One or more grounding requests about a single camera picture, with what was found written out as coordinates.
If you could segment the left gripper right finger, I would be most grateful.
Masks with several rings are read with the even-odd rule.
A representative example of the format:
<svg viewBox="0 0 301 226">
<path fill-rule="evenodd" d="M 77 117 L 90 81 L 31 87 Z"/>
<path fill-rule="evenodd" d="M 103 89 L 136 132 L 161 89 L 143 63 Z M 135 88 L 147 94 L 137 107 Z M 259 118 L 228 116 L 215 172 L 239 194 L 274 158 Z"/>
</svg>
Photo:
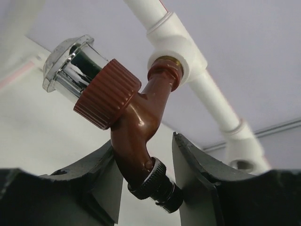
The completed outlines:
<svg viewBox="0 0 301 226">
<path fill-rule="evenodd" d="M 229 167 L 182 134 L 172 141 L 174 173 L 182 189 L 183 226 L 298 226 L 301 172 L 273 169 L 258 176 Z"/>
</svg>

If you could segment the white pipe frame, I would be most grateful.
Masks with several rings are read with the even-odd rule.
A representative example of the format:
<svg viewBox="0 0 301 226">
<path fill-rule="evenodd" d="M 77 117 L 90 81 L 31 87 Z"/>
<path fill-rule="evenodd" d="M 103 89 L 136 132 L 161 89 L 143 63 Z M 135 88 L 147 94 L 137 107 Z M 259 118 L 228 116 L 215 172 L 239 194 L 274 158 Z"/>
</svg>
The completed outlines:
<svg viewBox="0 0 301 226">
<path fill-rule="evenodd" d="M 0 3 L 0 67 L 11 63 L 11 56 L 31 29 L 45 2 L 43 0 L 8 0 Z M 171 57 L 183 67 L 181 84 L 188 83 L 219 126 L 226 141 L 227 164 L 237 167 L 248 163 L 248 172 L 264 173 L 270 165 L 264 149 L 247 122 L 237 116 L 207 70 L 207 61 L 176 13 L 159 0 L 127 0 L 126 5 L 146 29 L 154 52 L 153 64 L 161 57 Z"/>
</svg>

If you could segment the brown water faucet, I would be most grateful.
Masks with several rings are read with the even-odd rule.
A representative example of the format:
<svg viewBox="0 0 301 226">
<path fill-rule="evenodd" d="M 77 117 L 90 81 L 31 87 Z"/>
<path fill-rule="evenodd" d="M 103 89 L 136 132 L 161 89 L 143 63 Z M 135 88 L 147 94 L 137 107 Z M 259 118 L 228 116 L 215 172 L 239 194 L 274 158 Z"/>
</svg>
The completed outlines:
<svg viewBox="0 0 301 226">
<path fill-rule="evenodd" d="M 139 200 L 150 198 L 168 213 L 183 203 L 182 190 L 166 175 L 166 166 L 150 156 L 147 142 L 160 127 L 167 100 L 183 77 L 181 63 L 161 56 L 141 81 L 118 60 L 94 49 L 89 35 L 61 42 L 43 66 L 43 89 L 74 103 L 74 111 L 102 130 L 111 131 L 116 164 Z"/>
</svg>

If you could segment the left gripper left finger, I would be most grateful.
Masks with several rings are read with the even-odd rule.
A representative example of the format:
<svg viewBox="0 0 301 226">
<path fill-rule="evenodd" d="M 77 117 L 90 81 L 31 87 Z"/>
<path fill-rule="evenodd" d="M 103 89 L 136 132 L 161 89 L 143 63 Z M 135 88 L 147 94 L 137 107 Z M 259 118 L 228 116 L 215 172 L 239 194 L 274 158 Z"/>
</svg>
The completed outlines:
<svg viewBox="0 0 301 226">
<path fill-rule="evenodd" d="M 123 177 L 110 142 L 50 175 L 0 171 L 3 226 L 113 226 L 119 221 Z"/>
</svg>

